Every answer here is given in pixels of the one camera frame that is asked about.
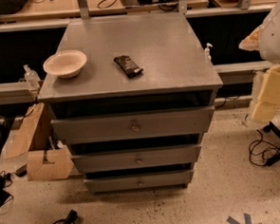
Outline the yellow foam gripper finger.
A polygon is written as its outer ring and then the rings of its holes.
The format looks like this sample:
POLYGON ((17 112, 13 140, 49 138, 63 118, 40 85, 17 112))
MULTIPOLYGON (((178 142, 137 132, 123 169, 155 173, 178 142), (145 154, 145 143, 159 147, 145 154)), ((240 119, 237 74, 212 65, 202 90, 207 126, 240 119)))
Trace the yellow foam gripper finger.
POLYGON ((259 25, 246 38, 240 41, 238 47, 247 51, 256 51, 260 49, 260 35, 262 26, 259 25))
POLYGON ((280 109, 280 65, 258 72, 252 87, 251 121, 268 123, 280 109))

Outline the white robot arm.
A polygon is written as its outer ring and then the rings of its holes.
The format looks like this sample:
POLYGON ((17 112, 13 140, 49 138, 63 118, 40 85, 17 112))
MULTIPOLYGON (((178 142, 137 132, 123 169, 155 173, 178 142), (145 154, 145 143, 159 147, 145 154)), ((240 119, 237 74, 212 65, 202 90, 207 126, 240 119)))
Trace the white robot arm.
POLYGON ((280 108, 280 0, 261 25, 241 41, 240 49, 259 51, 260 57, 272 63, 253 81, 250 120, 268 123, 280 108))

